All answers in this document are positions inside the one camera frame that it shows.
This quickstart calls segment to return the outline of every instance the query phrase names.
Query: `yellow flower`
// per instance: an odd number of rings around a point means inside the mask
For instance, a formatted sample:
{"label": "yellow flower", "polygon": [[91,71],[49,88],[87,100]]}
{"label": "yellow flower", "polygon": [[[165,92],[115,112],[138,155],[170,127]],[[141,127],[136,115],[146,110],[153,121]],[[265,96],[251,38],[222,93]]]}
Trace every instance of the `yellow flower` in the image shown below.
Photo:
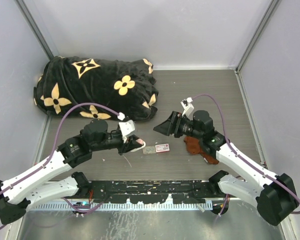
{"label": "yellow flower", "polygon": [[125,75],[122,78],[122,81],[116,81],[114,84],[114,89],[119,89],[119,94],[121,96],[126,95],[128,92],[128,89],[132,89],[135,86],[135,81],[131,80],[131,77],[129,75]]}
{"label": "yellow flower", "polygon": [[95,118],[95,119],[109,119],[111,118],[111,116],[109,114],[106,114],[106,113],[98,113],[98,110],[96,109],[95,106],[93,105],[90,105],[90,112],[85,112],[85,111],[81,111],[80,112],[80,115],[82,117],[85,117],[85,118]]}
{"label": "yellow flower", "polygon": [[153,94],[150,98],[150,101],[149,103],[147,103],[146,101],[144,103],[142,103],[142,106],[146,107],[147,109],[149,109],[150,107],[149,106],[152,106],[153,104],[155,104],[156,102],[156,95]]}
{"label": "yellow flower", "polygon": [[65,106],[68,104],[71,104],[71,101],[64,98],[64,97],[60,97],[59,98],[59,87],[58,87],[58,83],[56,83],[52,89],[51,92],[51,97],[47,97],[43,99],[44,105],[46,107],[52,106],[54,107],[54,110],[56,112],[56,114],[59,114],[61,112],[61,108],[60,106]]}
{"label": "yellow flower", "polygon": [[85,74],[90,69],[100,67],[100,65],[96,64],[95,60],[93,60],[92,58],[89,58],[89,59],[83,60],[83,61],[74,62],[74,63],[72,63],[72,65],[77,70],[79,79],[81,78],[81,76],[83,74]]}
{"label": "yellow flower", "polygon": [[149,65],[149,74],[152,74],[152,72],[154,71],[154,69],[152,68],[152,63],[151,62],[149,62],[147,59],[143,59],[143,61],[144,61],[144,63],[145,64],[147,64],[147,65]]}

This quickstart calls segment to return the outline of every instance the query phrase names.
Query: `robotic arm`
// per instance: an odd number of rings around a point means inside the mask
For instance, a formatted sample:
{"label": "robotic arm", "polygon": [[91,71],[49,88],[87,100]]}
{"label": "robotic arm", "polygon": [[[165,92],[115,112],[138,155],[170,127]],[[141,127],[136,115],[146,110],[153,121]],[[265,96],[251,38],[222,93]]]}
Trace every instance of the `robotic arm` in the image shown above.
{"label": "robotic arm", "polygon": [[194,109],[191,102],[191,98],[184,99],[181,102],[184,112],[173,111],[166,121],[153,130],[166,136],[173,135],[175,138],[186,135],[198,139],[204,152],[245,179],[241,181],[226,171],[219,171],[209,179],[210,190],[240,198],[257,208],[269,224],[278,225],[299,203],[277,182],[296,194],[293,180],[285,173],[278,176],[240,152],[224,135],[215,130],[207,111],[194,112],[193,120],[190,120],[188,116]]}
{"label": "robotic arm", "polygon": [[58,146],[48,162],[49,157],[18,176],[5,181],[0,180],[2,191],[13,186],[16,181],[24,179],[0,195],[1,223],[10,224],[37,205],[54,199],[86,196],[91,184],[82,172],[75,172],[58,182],[45,183],[90,160],[92,152],[118,149],[118,153],[122,155],[145,147],[146,143],[134,135],[135,130],[134,122],[126,120],[119,122],[116,130],[108,132],[105,120],[94,119],[80,131],[79,135],[67,139]]}

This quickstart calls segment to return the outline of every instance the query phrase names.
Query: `blanket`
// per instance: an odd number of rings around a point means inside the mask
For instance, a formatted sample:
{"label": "blanket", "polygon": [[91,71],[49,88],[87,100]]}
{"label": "blanket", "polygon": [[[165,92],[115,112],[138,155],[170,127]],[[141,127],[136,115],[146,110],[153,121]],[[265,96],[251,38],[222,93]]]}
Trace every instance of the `blanket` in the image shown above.
{"label": "blanket", "polygon": [[[56,56],[49,61],[33,89],[35,105],[49,116],[63,116],[80,103],[97,103],[122,112],[133,121],[154,117],[158,90],[147,59],[110,61]],[[75,109],[70,116],[113,119],[117,117],[93,105]]]}

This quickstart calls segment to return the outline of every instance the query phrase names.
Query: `black fabric with yellow flowers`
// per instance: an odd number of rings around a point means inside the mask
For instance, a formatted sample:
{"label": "black fabric with yellow flowers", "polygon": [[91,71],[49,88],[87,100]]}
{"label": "black fabric with yellow flowers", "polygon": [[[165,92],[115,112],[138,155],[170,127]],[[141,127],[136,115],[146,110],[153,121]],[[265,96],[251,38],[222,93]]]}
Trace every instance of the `black fabric with yellow flowers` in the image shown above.
{"label": "black fabric with yellow flowers", "polygon": [[[109,61],[96,58],[54,57],[34,88],[34,103],[50,116],[63,116],[80,103],[97,103],[122,112],[134,121],[151,119],[157,112],[156,79],[147,59]],[[93,105],[75,109],[70,116],[114,119]]]}

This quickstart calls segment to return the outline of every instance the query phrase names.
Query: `wall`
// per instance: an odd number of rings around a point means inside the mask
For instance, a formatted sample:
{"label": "wall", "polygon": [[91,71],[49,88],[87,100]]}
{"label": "wall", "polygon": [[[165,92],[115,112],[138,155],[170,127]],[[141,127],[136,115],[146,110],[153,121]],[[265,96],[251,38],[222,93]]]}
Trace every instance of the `wall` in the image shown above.
{"label": "wall", "polygon": [[267,163],[300,197],[300,0],[281,1],[241,75]]}
{"label": "wall", "polygon": [[236,67],[270,0],[24,0],[55,55]]}
{"label": "wall", "polygon": [[35,107],[33,87],[47,61],[14,1],[0,0],[0,180],[34,161],[46,116]]}

